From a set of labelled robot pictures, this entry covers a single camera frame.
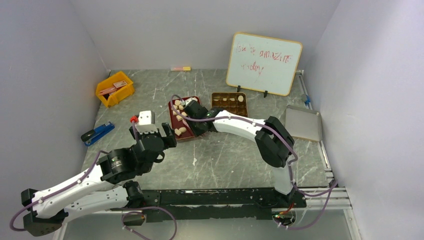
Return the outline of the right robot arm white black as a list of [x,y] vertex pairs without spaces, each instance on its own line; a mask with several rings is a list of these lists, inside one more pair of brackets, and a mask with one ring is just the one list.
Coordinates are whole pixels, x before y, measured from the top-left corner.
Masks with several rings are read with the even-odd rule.
[[227,133],[256,143],[262,159],[272,167],[276,204],[285,208],[294,201],[293,174],[289,171],[288,161],[293,157],[291,150],[295,140],[278,118],[253,119],[220,107],[208,110],[193,97],[181,105],[187,114],[184,120],[195,136],[206,132]]

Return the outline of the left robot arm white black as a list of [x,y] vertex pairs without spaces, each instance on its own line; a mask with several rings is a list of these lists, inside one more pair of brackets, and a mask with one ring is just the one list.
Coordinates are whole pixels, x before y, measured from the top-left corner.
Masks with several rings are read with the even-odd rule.
[[162,123],[162,136],[154,124],[138,124],[130,133],[130,147],[100,151],[93,164],[78,175],[45,190],[21,192],[23,231],[34,237],[50,234],[76,218],[107,209],[137,210],[147,207],[138,182],[133,179],[151,171],[175,148],[175,132]]

